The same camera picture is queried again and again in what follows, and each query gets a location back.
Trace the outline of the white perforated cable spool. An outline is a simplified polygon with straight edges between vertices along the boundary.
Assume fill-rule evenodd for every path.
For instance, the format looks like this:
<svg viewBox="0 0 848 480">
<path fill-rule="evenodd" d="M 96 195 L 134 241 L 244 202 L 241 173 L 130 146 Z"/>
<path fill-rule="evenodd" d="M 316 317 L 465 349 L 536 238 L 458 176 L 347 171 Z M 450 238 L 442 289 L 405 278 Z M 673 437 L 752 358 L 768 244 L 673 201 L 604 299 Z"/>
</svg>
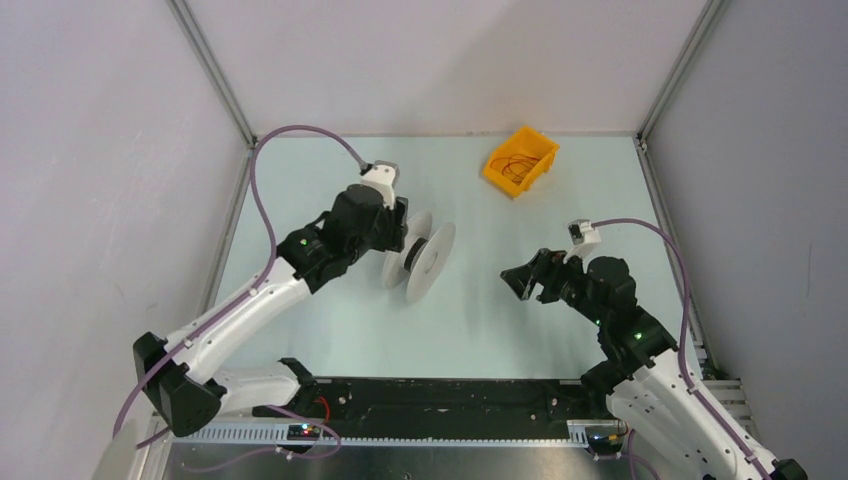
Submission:
<svg viewBox="0 0 848 480">
<path fill-rule="evenodd" d="M 455 241 L 451 222 L 433 230 L 430 211 L 420 211 L 407 221 L 408 231 L 401 252 L 388 252 L 381 280 L 386 289 L 405 284 L 405 299 L 412 304 L 432 288 L 447 263 Z"/>
</svg>

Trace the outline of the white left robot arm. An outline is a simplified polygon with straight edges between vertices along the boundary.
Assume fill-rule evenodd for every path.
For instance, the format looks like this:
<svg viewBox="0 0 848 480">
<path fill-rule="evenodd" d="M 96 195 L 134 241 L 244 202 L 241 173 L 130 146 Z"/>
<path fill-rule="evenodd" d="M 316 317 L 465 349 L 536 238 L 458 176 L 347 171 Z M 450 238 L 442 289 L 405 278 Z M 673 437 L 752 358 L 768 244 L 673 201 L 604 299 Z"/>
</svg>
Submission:
<svg viewBox="0 0 848 480">
<path fill-rule="evenodd" d="M 221 366 L 271 319 L 345 275 L 367 252 L 401 252 L 407 217 L 407 198 L 387 206 L 376 188 L 350 185 L 330 210 L 277 244 L 264 269 L 226 304 L 166 338 L 140 336 L 132 346 L 138 382 L 170 432 L 194 434 L 228 407 L 311 412 L 315 388 L 284 363 L 243 379 Z"/>
</svg>

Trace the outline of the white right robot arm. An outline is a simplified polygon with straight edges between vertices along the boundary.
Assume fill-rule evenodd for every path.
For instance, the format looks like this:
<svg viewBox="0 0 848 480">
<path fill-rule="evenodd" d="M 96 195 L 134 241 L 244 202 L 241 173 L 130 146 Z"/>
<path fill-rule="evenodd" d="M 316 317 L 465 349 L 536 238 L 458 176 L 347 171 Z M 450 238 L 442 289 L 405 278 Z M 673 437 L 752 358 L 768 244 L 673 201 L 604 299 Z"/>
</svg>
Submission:
<svg viewBox="0 0 848 480">
<path fill-rule="evenodd" d="M 581 402 L 596 418 L 611 414 L 694 479 L 804 479 L 794 459 L 779 459 L 747 432 L 697 375 L 678 362 L 668 330 L 638 305 L 627 263 L 584 262 L 542 248 L 501 272 L 522 300 L 565 302 L 598 328 L 606 358 L 581 377 Z"/>
</svg>

